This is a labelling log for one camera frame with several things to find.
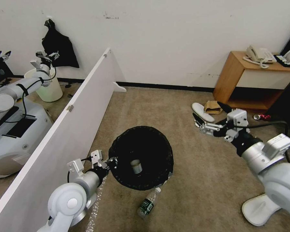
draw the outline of brown paper bag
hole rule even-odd
[[[222,108],[218,105],[217,101],[207,101],[204,106],[204,112],[208,114],[220,114]]]

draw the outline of plastic water bottle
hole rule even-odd
[[[138,208],[138,215],[141,218],[145,218],[151,212],[154,207],[154,202],[157,200],[158,194],[161,192],[160,188],[155,188],[147,197],[143,200],[142,204]]]

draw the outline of bottle label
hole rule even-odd
[[[142,211],[146,215],[150,213],[150,211],[152,210],[153,207],[154,207],[154,203],[152,203],[147,198],[145,200],[143,200],[143,202],[142,202],[142,204],[140,206],[140,208],[142,209]]]

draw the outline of black baseboard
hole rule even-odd
[[[11,78],[24,78],[22,75],[13,75]],[[67,83],[83,83],[84,79],[72,79],[72,78],[57,78],[60,82],[67,82]]]
[[[24,78],[21,75],[14,75],[14,78]],[[60,82],[67,83],[83,83],[84,79],[70,79],[70,78],[58,78]],[[213,92],[215,88],[208,87],[190,87],[182,85],[164,85],[164,84],[146,84],[146,83],[134,83],[134,82],[117,82],[120,86],[141,87],[141,88],[153,88],[153,89],[172,89],[172,90],[188,90],[196,92]]]
[[[154,89],[188,90],[188,91],[196,91],[196,92],[213,92],[215,89],[215,88],[208,88],[208,87],[189,87],[189,86],[181,86],[181,85],[144,84],[144,83],[133,83],[133,82],[116,82],[116,83],[120,86],[154,88]]]
[[[84,79],[71,79],[71,78],[57,78],[60,82],[68,82],[68,83],[83,83]]]

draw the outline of trash bag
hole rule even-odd
[[[118,136],[109,149],[117,157],[116,180],[131,189],[149,190],[162,185],[173,174],[173,152],[167,138],[157,129],[138,126]],[[131,161],[139,160],[142,171],[135,174]]]
[[[44,25],[48,27],[48,32],[42,39],[45,52],[47,55],[55,52],[59,53],[59,57],[52,62],[53,67],[71,66],[79,68],[80,66],[69,37],[58,32],[55,28],[55,23],[51,19],[46,20]]]

